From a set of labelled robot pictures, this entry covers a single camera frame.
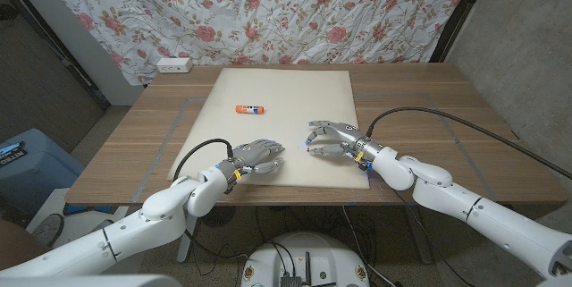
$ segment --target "floral curtain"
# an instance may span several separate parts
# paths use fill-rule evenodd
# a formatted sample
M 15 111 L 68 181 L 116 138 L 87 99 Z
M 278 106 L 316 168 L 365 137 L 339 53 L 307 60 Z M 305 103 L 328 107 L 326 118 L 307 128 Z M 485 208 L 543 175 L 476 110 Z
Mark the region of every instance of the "floral curtain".
M 426 62 L 460 0 L 63 0 L 132 85 L 194 64 Z

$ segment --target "cable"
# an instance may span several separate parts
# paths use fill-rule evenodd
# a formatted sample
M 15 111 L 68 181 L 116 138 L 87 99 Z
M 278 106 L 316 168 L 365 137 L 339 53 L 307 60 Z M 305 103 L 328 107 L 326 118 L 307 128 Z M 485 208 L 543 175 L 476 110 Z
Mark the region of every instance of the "cable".
M 294 258 L 292 257 L 291 253 L 286 249 L 286 247 L 282 246 L 280 243 L 274 242 L 272 240 L 270 240 L 270 242 L 274 245 L 274 247 L 278 246 L 286 250 L 286 253 L 288 253 L 288 257 L 290 257 L 290 261 L 292 262 L 292 277 L 296 277 L 296 266 L 294 266 Z
M 233 157 L 232 154 L 232 146 L 231 143 L 229 143 L 228 141 L 224 140 L 224 139 L 209 139 L 209 140 L 205 140 L 204 142 L 196 145 L 193 149 L 190 150 L 189 153 L 187 153 L 187 155 L 185 157 L 182 158 L 181 162 L 179 163 L 179 166 L 177 166 L 177 170 L 175 171 L 175 175 L 173 176 L 172 180 L 175 181 L 179 178 L 179 173 L 181 172 L 182 166 L 185 164 L 185 162 L 187 162 L 187 160 L 189 159 L 189 157 L 193 154 L 195 154 L 195 152 L 197 152 L 199 149 L 201 149 L 202 147 L 208 145 L 208 144 L 212 144 L 212 143 L 223 143 L 226 144 L 226 155 L 229 158 Z
M 185 235 L 187 235 L 187 238 L 189 238 L 194 244 L 198 245 L 202 250 L 204 250 L 206 253 L 210 254 L 213 257 L 218 257 L 220 259 L 236 259 L 236 258 L 240 258 L 240 257 L 244 257 L 245 259 L 248 259 L 248 255 L 247 254 L 238 254 L 238 255 L 232 255 L 232 256 L 223 256 L 220 253 L 216 253 L 212 250 L 207 249 L 206 247 L 204 247 L 202 244 L 200 244 L 194 237 L 192 234 L 190 234 L 189 230 L 185 230 Z
M 485 135 L 487 135 L 487 136 L 490 136 L 490 137 L 492 137 L 492 138 L 498 140 L 499 142 L 501 142 L 501 143 L 503 143 L 503 144 L 506 144 L 506 145 L 508 145 L 508 146 L 510 146 L 510 147 L 512 147 L 512 148 L 514 148 L 515 150 L 519 151 L 520 153 L 522 153 L 522 154 L 524 154 L 524 155 L 526 155 L 526 156 L 529 156 L 529 157 L 533 158 L 533 159 L 536 160 L 537 162 L 539 162 L 539 163 L 541 163 L 541 164 L 543 164 L 543 165 L 546 165 L 546 166 L 550 167 L 552 170 L 554 170 L 554 171 L 556 171 L 556 172 L 558 172 L 558 173 L 560 173 L 560 174 L 566 176 L 566 177 L 569 178 L 570 180 L 572 180 L 572 173 L 570 173 L 570 172 L 568 172 L 568 171 L 566 171 L 566 170 L 564 170 L 564 169 L 558 167 L 557 165 L 555 165 L 555 164 L 553 164 L 553 163 L 551 163 L 551 162 L 549 162 L 549 161 L 543 159 L 542 157 L 536 155 L 535 153 L 529 151 L 528 149 L 523 148 L 523 147 L 521 147 L 521 146 L 519 146 L 519 145 L 517 145 L 517 144 L 511 142 L 510 140 L 503 138 L 502 136 L 499 136 L 499 135 L 497 135 L 497 134 L 495 134 L 495 133 L 493 133 L 493 132 L 491 132 L 491 131 L 488 131 L 488 130 L 486 130 L 486 129 L 480 127 L 480 126 L 477 126 L 477 125 L 475 125 L 475 124 L 473 124 L 473 123 L 471 123 L 471 122 L 468 122 L 468 121 L 466 121 L 466 120 L 464 120 L 464 119 L 462 119 L 462 118 L 459 118 L 459 117 L 454 116 L 454 115 L 452 115 L 452 114 L 444 113 L 444 112 L 439 111 L 439 110 L 436 110 L 436 109 L 425 108 L 425 107 L 414 107 L 414 106 L 412 106 L 412 107 L 393 108 L 393 109 L 388 110 L 387 112 L 385 112 L 385 113 L 383 113 L 383 114 L 380 114 L 379 116 L 377 116 L 377 117 L 374 119 L 374 121 L 373 121 L 373 122 L 371 123 L 371 125 L 369 126 L 369 129 L 367 130 L 366 136 L 367 136 L 368 138 L 370 138 L 370 137 L 372 136 L 372 132 L 374 132 L 374 126 L 375 126 L 375 124 L 377 123 L 377 121 L 381 120 L 383 117 L 387 116 L 388 114 L 393 114 L 393 113 L 402 112 L 402 111 L 418 111 L 418 112 L 425 112 L 425 113 L 437 114 L 437 115 L 439 115 L 439 116 L 443 116 L 443 117 L 449 118 L 449 119 L 451 119 L 451 120 L 453 120 L 453 121 L 455 121 L 455 122 L 460 122 L 460 123 L 462 123 L 462 124 L 464 124 L 464 125 L 466 125 L 466 126 L 472 128 L 472 129 L 474 129 L 474 130 L 476 130 L 476 131 L 480 131 L 481 133 L 483 133 L 483 134 L 485 134 Z
M 346 206 L 341 206 L 341 209 L 343 210 L 343 214 L 346 216 L 346 220 L 348 220 L 348 224 L 349 224 L 349 228 L 351 229 L 351 233 L 354 234 L 354 238 L 356 239 L 356 244 L 357 244 L 357 250 L 359 250 L 359 254 L 361 255 L 362 259 L 364 259 L 364 262 L 366 262 L 366 258 L 364 257 L 364 253 L 361 251 L 361 247 L 359 246 L 359 241 L 358 241 L 358 237 L 356 235 L 356 231 L 354 230 L 354 226 L 353 224 L 351 224 L 351 221 L 349 220 L 349 216 L 348 213 L 346 212 Z M 380 278 L 384 279 L 385 282 L 387 282 L 391 287 L 395 287 L 395 284 L 393 284 L 391 282 L 391 280 L 387 279 L 384 275 L 380 274 L 377 270 L 375 270 L 375 268 L 371 265 L 369 265 L 366 262 L 366 265 L 371 268 L 374 273 L 376 273 L 378 276 L 380 276 Z
M 227 246 L 226 244 L 223 245 L 223 247 L 219 250 L 219 253 L 220 253 L 221 251 L 223 251 L 224 247 L 226 247 L 226 246 Z M 201 277 L 204 277 L 204 276 L 206 276 L 206 275 L 211 274 L 211 273 L 215 270 L 215 268 L 216 268 L 216 258 L 215 258 L 215 259 L 214 259 L 214 263 L 213 263 L 213 267 L 212 267 L 208 272 L 206 272 L 206 273 L 203 274 L 203 273 L 200 271 L 200 267 L 198 266 L 198 263 L 197 263 L 197 255 L 195 254 L 195 249 L 194 249 L 194 248 L 193 248 L 193 259 L 195 260 L 195 267 L 197 268 L 198 275 L 201 276 Z
M 380 278 L 382 278 L 386 283 L 388 283 L 390 286 L 395 287 L 395 284 L 392 283 L 389 279 L 385 278 L 385 276 L 383 276 L 382 274 L 380 274 L 377 270 L 375 270 L 375 268 L 369 264 L 367 264 L 367 266 L 374 271 L 374 273 L 376 273 L 378 276 L 380 276 Z
M 284 273 L 288 274 L 288 276 L 290 276 L 290 273 L 288 273 L 288 271 L 286 270 L 286 265 L 284 263 L 284 259 L 282 258 L 282 255 L 280 254 L 280 251 L 278 251 L 278 248 L 276 246 L 280 246 L 282 249 L 286 250 L 286 252 L 288 253 L 288 256 L 290 256 L 290 261 L 292 262 L 292 277 L 296 277 L 296 266 L 294 264 L 294 258 L 292 257 L 291 253 L 286 249 L 286 247 L 282 246 L 278 242 L 272 241 L 272 239 L 270 239 L 268 242 L 265 242 L 265 236 L 262 233 L 262 228 L 260 227 L 260 223 L 258 222 L 258 207 L 255 211 L 255 218 L 257 219 L 257 227 L 258 227 L 258 232 L 260 232 L 260 237 L 262 238 L 262 244 L 272 243 L 272 245 L 276 249 L 276 252 L 278 253 L 278 256 L 280 257 L 280 260 L 282 261 L 282 266 L 284 267 Z
M 433 250 L 435 250 L 437 252 L 437 255 L 439 255 L 439 257 L 441 258 L 441 260 L 445 263 L 445 265 L 447 265 L 447 267 L 451 270 L 451 272 L 453 272 L 453 274 L 455 274 L 458 279 L 460 279 L 461 281 L 463 281 L 463 283 L 465 283 L 467 286 L 470 287 L 475 287 L 472 283 L 468 282 L 465 278 L 463 278 L 459 273 L 457 273 L 457 271 L 455 269 L 453 269 L 453 267 L 449 264 L 449 262 L 445 259 L 445 257 L 441 254 L 441 252 L 439 251 L 439 249 L 436 247 L 436 245 L 433 243 L 433 241 L 431 240 L 431 238 L 429 238 L 429 233 L 427 233 L 427 230 L 424 228 L 423 224 L 421 223 L 421 220 L 419 220 L 415 214 L 415 211 L 413 211 L 413 208 L 405 201 L 404 198 L 401 197 L 401 195 L 396 191 L 393 190 L 393 192 L 395 192 L 395 195 L 397 195 L 398 198 L 400 198 L 400 200 L 405 204 L 405 206 L 409 209 L 409 212 L 411 212 L 411 215 L 413 216 L 413 218 L 415 218 L 415 221 L 417 222 L 417 224 L 419 224 L 419 226 L 421 227 L 421 230 L 423 231 L 423 234 L 425 235 L 425 237 L 427 238 L 427 241 L 429 242 L 429 245 L 432 247 Z
M 264 243 L 265 242 L 265 235 L 262 233 L 260 223 L 258 222 L 258 207 L 255 210 L 255 218 L 257 219 L 257 227 L 258 227 L 258 232 L 260 232 L 260 238 L 262 238 L 262 243 Z M 278 251 L 278 248 L 276 247 L 276 244 L 274 243 L 274 241 L 270 240 L 270 242 L 273 244 L 274 248 L 276 249 L 276 252 L 278 253 L 278 256 L 280 257 L 280 260 L 282 261 L 282 266 L 284 267 L 284 273 L 288 274 L 288 271 L 286 270 L 286 264 L 284 263 L 284 259 L 282 258 L 280 251 Z

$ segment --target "power strip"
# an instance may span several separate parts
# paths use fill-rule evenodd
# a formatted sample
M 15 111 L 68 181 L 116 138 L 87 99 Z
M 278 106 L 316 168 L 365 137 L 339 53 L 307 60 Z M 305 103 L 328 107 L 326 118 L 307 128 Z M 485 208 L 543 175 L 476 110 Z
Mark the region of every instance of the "power strip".
M 157 69 L 162 73 L 190 72 L 192 67 L 190 58 L 161 58 L 157 63 Z

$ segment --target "robot finger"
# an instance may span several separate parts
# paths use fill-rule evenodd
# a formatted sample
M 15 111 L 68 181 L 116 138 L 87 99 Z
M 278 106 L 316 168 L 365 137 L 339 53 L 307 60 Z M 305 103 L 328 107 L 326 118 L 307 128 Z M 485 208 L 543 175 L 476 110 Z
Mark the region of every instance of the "robot finger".
M 271 162 L 260 163 L 254 166 L 253 172 L 256 174 L 266 174 L 276 170 L 284 162 L 284 159 L 278 157 Z
M 250 145 L 260 144 L 260 143 L 263 143 L 263 142 L 266 142 L 266 141 L 268 141 L 268 139 L 257 139 L 257 140 L 255 140 L 255 141 L 253 141 L 252 143 L 250 143 Z
M 324 135 L 324 134 L 325 134 L 324 127 L 319 127 L 317 129 L 315 129 L 314 131 L 312 131 L 310 136 L 307 137 L 306 145 L 310 144 L 312 142 L 312 140 L 314 140 L 316 137 L 318 137 L 318 135 Z
M 270 154 L 282 152 L 284 150 L 284 147 L 282 146 L 282 144 L 279 144 L 279 143 L 275 143 L 274 145 L 269 146 L 267 148 L 270 149 Z
M 259 143 L 259 144 L 262 145 L 262 146 L 265 147 L 265 148 L 269 148 L 269 147 L 271 147 L 272 145 L 276 145 L 276 144 L 278 144 L 278 143 L 276 143 L 276 142 L 273 141 L 273 140 L 267 140 L 267 141 L 264 141 L 264 142 Z
M 309 122 L 307 125 L 308 126 L 323 127 L 323 126 L 330 126 L 331 124 L 333 124 L 333 122 L 330 122 L 330 121 L 312 121 L 312 122 Z
M 346 149 L 340 144 L 331 144 L 321 148 L 308 149 L 308 152 L 311 155 L 342 156 L 346 153 Z

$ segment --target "white cutting board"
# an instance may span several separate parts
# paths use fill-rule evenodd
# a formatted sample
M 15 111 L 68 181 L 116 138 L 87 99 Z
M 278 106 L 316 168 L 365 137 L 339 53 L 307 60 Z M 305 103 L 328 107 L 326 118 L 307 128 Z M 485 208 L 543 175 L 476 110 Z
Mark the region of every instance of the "white cutting board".
M 263 114 L 238 114 L 236 105 L 263 106 Z M 281 167 L 269 174 L 248 174 L 238 184 L 369 189 L 365 172 L 347 156 L 311 156 L 305 141 L 316 120 L 358 126 L 348 72 L 224 68 L 206 99 L 167 177 L 172 180 L 182 158 L 207 139 L 228 140 L 235 148 L 256 139 L 273 139 L 286 149 Z M 314 140 L 311 148 L 333 141 Z M 195 177 L 226 158 L 226 147 L 201 148 L 181 169 Z

